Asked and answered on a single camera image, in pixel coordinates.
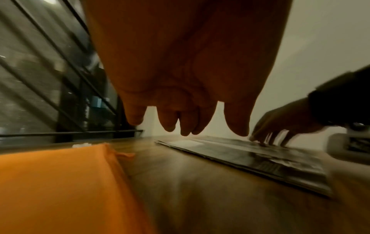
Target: person's hand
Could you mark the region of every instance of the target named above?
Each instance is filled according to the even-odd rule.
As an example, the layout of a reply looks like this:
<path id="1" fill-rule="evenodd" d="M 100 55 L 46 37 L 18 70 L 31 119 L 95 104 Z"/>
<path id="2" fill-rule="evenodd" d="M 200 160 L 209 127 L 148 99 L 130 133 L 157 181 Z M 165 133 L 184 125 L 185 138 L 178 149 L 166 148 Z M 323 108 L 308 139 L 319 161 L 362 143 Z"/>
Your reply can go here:
<path id="1" fill-rule="evenodd" d="M 256 124 L 250 140 L 273 145 L 281 131 L 288 130 L 280 142 L 285 146 L 297 134 L 315 133 L 324 127 L 312 116 L 308 99 L 304 98 L 267 112 Z"/>
<path id="2" fill-rule="evenodd" d="M 217 101 L 229 128 L 249 133 L 254 103 L 272 69 L 291 0 L 88 0 L 93 43 L 127 120 L 200 133 Z"/>

